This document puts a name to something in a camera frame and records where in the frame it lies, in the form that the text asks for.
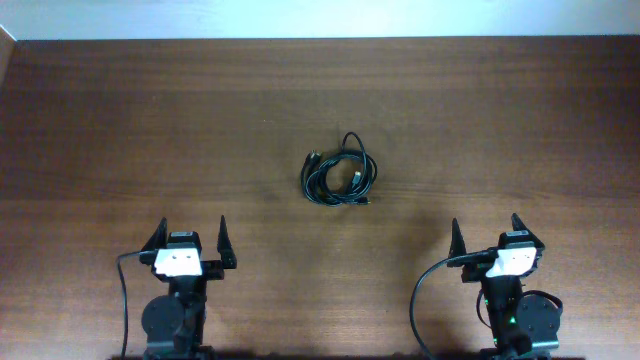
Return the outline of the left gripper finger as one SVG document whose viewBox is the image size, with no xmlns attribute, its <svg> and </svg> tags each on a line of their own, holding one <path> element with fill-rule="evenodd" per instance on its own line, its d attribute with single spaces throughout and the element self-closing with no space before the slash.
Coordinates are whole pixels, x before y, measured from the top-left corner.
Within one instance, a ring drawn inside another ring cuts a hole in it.
<svg viewBox="0 0 640 360">
<path fill-rule="evenodd" d="M 222 215 L 220 219 L 217 251 L 220 254 L 220 260 L 224 269 L 237 268 L 237 257 L 229 238 L 226 219 L 224 215 Z"/>
<path fill-rule="evenodd" d="M 168 221 L 163 217 L 156 230 L 140 250 L 141 264 L 153 264 L 160 249 L 165 249 L 168 237 Z"/>
</svg>

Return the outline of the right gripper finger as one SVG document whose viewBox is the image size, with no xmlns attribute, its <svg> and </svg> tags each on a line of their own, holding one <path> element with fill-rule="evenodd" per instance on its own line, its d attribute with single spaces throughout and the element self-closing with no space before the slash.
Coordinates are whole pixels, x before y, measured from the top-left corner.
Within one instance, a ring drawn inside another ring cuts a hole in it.
<svg viewBox="0 0 640 360">
<path fill-rule="evenodd" d="M 452 219 L 452 239 L 450 243 L 449 258 L 455 258 L 467 254 L 464 237 L 462 235 L 459 222 L 456 218 Z"/>
<path fill-rule="evenodd" d="M 524 224 L 517 213 L 511 215 L 511 224 L 514 231 L 526 231 L 537 249 L 545 249 L 544 243 Z"/>
</svg>

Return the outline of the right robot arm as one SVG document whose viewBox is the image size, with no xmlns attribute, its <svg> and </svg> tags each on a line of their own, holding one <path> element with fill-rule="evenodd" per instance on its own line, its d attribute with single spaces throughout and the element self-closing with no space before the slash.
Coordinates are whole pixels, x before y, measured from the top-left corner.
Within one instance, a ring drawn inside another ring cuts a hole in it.
<svg viewBox="0 0 640 360">
<path fill-rule="evenodd" d="M 481 284 L 476 305 L 486 308 L 484 324 L 494 342 L 480 351 L 481 359 L 549 359 L 559 347 L 563 303 L 544 291 L 524 289 L 522 280 L 537 270 L 545 245 L 517 214 L 511 223 L 496 246 L 469 253 L 453 220 L 448 265 L 462 269 L 464 283 Z"/>
</svg>

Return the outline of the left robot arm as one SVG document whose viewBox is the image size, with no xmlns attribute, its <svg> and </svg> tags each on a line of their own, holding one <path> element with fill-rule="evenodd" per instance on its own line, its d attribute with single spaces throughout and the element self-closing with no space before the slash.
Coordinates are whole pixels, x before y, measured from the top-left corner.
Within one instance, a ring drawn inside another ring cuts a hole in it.
<svg viewBox="0 0 640 360">
<path fill-rule="evenodd" d="M 218 259 L 203 260 L 199 234 L 171 232 L 165 218 L 142 247 L 139 261 L 168 285 L 168 293 L 152 299 L 141 316 L 145 359 L 216 357 L 215 350 L 203 344 L 207 284 L 223 280 L 227 270 L 237 267 L 225 218 L 220 219 L 216 250 Z"/>
</svg>

